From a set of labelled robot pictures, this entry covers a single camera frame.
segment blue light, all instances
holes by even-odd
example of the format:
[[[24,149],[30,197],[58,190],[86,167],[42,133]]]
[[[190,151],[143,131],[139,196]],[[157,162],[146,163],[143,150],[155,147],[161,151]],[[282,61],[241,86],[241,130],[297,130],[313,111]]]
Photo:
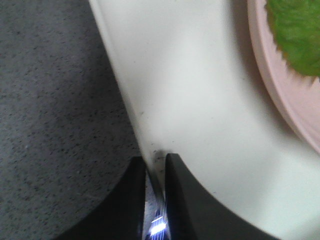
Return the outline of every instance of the blue light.
[[[167,225],[166,225],[164,222],[161,222],[160,224],[153,226],[153,227],[150,229],[150,234],[151,234],[151,236],[152,236],[152,235],[155,235],[155,234],[157,234],[157,233],[160,233],[161,231],[165,230],[166,227],[167,227]]]

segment pink plate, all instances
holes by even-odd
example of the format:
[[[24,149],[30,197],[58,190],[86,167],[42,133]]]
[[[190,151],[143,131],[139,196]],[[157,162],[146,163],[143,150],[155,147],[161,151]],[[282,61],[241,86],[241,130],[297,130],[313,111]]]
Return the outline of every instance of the pink plate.
[[[255,58],[264,84],[291,128],[320,153],[320,83],[288,67],[267,22],[267,0],[248,0]]]

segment granite countertop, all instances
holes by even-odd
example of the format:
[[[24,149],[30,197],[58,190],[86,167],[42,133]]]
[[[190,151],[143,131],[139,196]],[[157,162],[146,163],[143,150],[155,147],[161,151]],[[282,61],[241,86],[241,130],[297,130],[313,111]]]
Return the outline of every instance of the granite countertop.
[[[140,152],[86,0],[2,0],[0,16],[0,239],[51,239]]]

